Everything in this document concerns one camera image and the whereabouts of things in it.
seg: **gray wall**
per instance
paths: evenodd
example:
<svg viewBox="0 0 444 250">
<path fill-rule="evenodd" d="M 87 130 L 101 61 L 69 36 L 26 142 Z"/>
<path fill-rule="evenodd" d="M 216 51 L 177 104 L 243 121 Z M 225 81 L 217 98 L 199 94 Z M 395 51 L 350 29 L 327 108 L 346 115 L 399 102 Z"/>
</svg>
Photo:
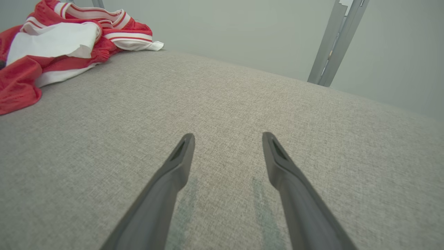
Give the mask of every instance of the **gray wall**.
<svg viewBox="0 0 444 250">
<path fill-rule="evenodd" d="M 94 7 L 94 5 L 92 4 L 92 0 L 74 0 L 74 4 L 79 6 L 79 7 Z"/>
<path fill-rule="evenodd" d="M 444 120 L 443 60 L 443 0 L 370 0 L 331 88 Z"/>
<path fill-rule="evenodd" d="M 39 0 L 1 0 L 0 32 L 23 24 Z"/>
<path fill-rule="evenodd" d="M 146 23 L 165 49 L 306 81 L 334 0 L 103 0 Z"/>
</svg>

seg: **clothing pile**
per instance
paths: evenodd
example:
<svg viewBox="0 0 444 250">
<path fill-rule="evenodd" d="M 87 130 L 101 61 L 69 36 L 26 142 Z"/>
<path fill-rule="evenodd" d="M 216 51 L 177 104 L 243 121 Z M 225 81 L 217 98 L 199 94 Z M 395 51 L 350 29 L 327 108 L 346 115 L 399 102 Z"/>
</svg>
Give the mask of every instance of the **clothing pile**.
<svg viewBox="0 0 444 250">
<path fill-rule="evenodd" d="M 123 50 L 163 47 L 125 11 L 42 0 L 23 25 L 0 33 L 0 115 L 36 103 L 39 87 L 64 81 Z"/>
</svg>

